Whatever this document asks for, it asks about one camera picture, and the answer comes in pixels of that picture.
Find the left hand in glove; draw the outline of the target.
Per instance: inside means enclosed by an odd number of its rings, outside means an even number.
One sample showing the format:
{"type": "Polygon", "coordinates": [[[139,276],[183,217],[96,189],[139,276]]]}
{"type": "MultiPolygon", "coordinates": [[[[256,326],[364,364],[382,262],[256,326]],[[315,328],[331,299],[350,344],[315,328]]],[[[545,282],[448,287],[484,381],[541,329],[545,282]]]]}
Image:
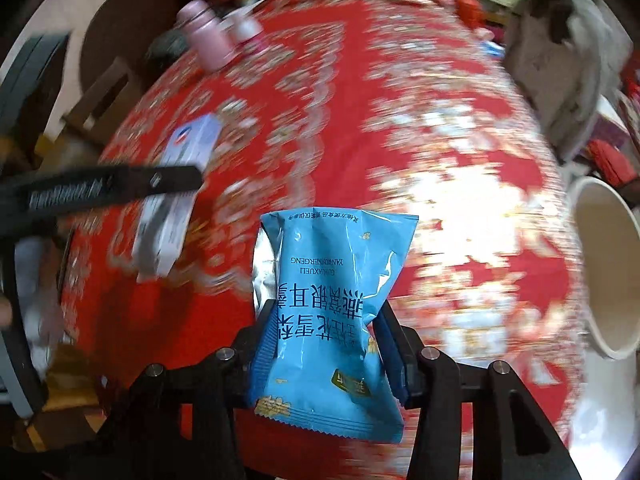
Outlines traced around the left hand in glove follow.
{"type": "Polygon", "coordinates": [[[65,337],[58,301],[58,270],[62,252],[53,240],[29,237],[15,247],[17,295],[32,365],[46,378],[58,344],[65,337]]]}

